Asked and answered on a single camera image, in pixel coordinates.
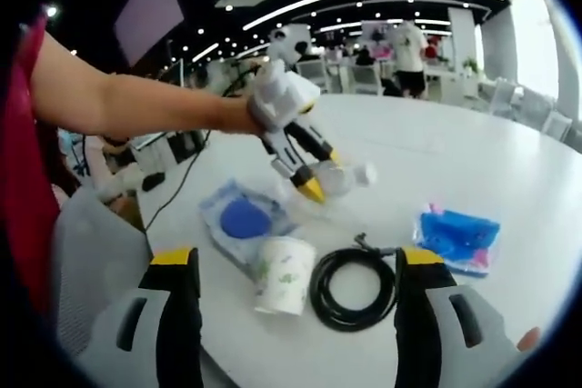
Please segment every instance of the white paper cup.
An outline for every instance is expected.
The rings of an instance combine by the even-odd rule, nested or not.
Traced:
[[[305,308],[316,249],[288,236],[265,241],[256,271],[256,306],[262,313],[301,315]]]

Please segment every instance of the black cable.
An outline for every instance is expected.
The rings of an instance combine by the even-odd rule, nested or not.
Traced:
[[[235,86],[236,86],[236,84],[237,84],[238,81],[240,81],[245,75],[248,75],[249,73],[255,73],[256,74],[256,71],[259,68],[260,68],[260,66],[251,67],[248,70],[246,70],[245,72],[243,72],[241,75],[239,75],[228,86],[228,88],[222,93],[222,96],[223,97],[228,97],[234,91],[234,88],[235,88]],[[198,159],[198,157],[200,156],[200,154],[202,153],[202,151],[206,148],[206,144],[208,143],[208,137],[210,136],[211,133],[212,133],[212,131],[208,131],[207,132],[207,134],[206,134],[206,136],[204,138],[204,141],[202,142],[202,148],[198,151],[198,153],[194,156],[194,158],[192,158],[192,161],[190,161],[190,164],[188,164],[188,168],[186,168],[186,172],[184,173],[184,177],[182,178],[182,182],[180,182],[180,185],[178,186],[177,190],[171,195],[171,197],[167,200],[167,202],[165,202],[163,205],[161,205],[159,208],[157,208],[157,211],[152,216],[152,219],[149,221],[149,223],[145,227],[145,232],[146,233],[149,230],[149,228],[152,226],[152,224],[154,223],[154,220],[157,218],[157,216],[159,216],[159,214],[162,211],[164,211],[164,209],[166,209],[174,201],[174,199],[176,199],[176,197],[180,193],[180,190],[184,186],[184,183],[186,182],[186,179],[188,177],[188,174],[190,173],[190,170],[192,169],[192,166],[194,165],[194,163],[196,162],[196,160]]]
[[[395,249],[370,247],[365,234],[356,237],[359,247],[340,249],[324,256],[311,275],[309,297],[317,318],[327,327],[340,332],[358,332],[381,322],[396,304],[396,275],[382,258]],[[361,264],[375,271],[380,278],[380,291],[368,307],[361,310],[341,306],[329,290],[333,275],[346,264]]]

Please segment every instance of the desk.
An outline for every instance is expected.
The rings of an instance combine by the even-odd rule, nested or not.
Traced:
[[[311,115],[340,154],[371,160],[379,173],[374,189],[343,199],[342,211],[350,214],[336,217],[337,228],[314,221],[297,230],[319,255],[349,246],[362,231],[378,246],[410,244],[413,220],[429,201],[497,220],[500,250],[491,274],[457,280],[473,284],[504,315],[511,340],[533,326],[550,330],[582,254],[581,155],[508,120],[412,99],[323,95]],[[178,187],[186,166],[140,193],[145,223]],[[206,351],[242,388],[393,386],[394,313],[361,333],[337,333],[309,304],[298,318],[253,310],[253,285],[211,245],[197,212],[230,177],[244,183],[279,176],[256,138],[213,134],[183,191],[148,232],[154,251],[199,248]],[[355,308],[376,290],[373,274],[355,266],[332,282],[337,300]]]

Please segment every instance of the small white bottle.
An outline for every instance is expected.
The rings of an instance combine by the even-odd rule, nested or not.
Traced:
[[[354,188],[368,187],[377,181],[377,171],[373,164],[339,166],[332,161],[309,165],[327,198],[338,198]]]

